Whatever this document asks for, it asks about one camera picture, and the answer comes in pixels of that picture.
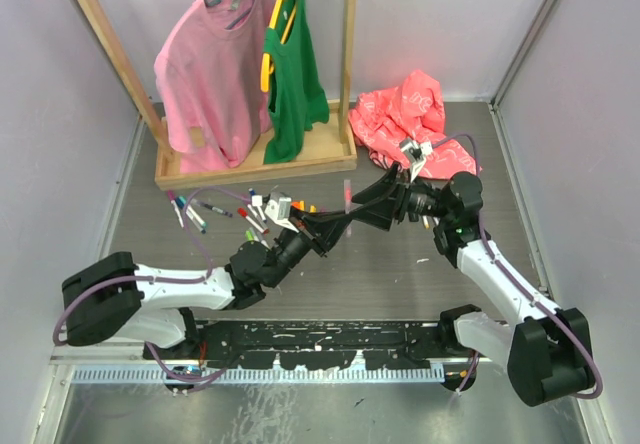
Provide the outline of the pink pen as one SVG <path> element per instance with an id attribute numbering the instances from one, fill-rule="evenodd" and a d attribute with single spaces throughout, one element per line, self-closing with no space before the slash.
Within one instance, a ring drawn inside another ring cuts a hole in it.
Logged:
<path id="1" fill-rule="evenodd" d="M 352 187 L 351 187 L 350 179 L 344 180 L 343 190 L 344 190 L 344 210 L 346 214 L 349 214 L 351 212 L 351 203 L 352 203 Z M 352 226 L 350 224 L 348 224 L 346 227 L 345 236 L 347 238 L 350 238 L 352 236 Z"/>

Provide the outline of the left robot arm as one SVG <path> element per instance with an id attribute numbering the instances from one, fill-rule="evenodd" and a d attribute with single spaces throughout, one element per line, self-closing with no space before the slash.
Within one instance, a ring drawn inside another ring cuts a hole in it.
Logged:
<path id="1" fill-rule="evenodd" d="M 247 241 L 224 266 L 159 269 L 134 263 L 129 252 L 116 252 L 67 278 L 55 343 L 81 347 L 119 337 L 150 342 L 178 360 L 191 359 L 200 348 L 191 310 L 253 306 L 309 252 L 326 255 L 353 219 L 345 211 L 305 212 L 276 195 L 265 213 L 281 229 L 274 242 Z"/>

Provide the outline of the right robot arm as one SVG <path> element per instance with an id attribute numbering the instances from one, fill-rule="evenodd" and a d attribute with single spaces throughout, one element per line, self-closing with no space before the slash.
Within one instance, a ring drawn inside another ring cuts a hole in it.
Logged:
<path id="1" fill-rule="evenodd" d="M 500 311 L 502 323 L 473 306 L 442 312 L 438 343 L 444 354 L 459 358 L 471 349 L 488 357 L 506 371 L 530 407 L 565 396 L 598 397 L 602 378 L 586 317 L 537 291 L 507 261 L 484 228 L 482 190 L 479 177 L 466 171 L 435 188 L 410 181 L 408 172 L 394 164 L 353 195 L 356 207 L 350 214 L 383 229 L 405 216 L 431 217 L 438 252 Z"/>

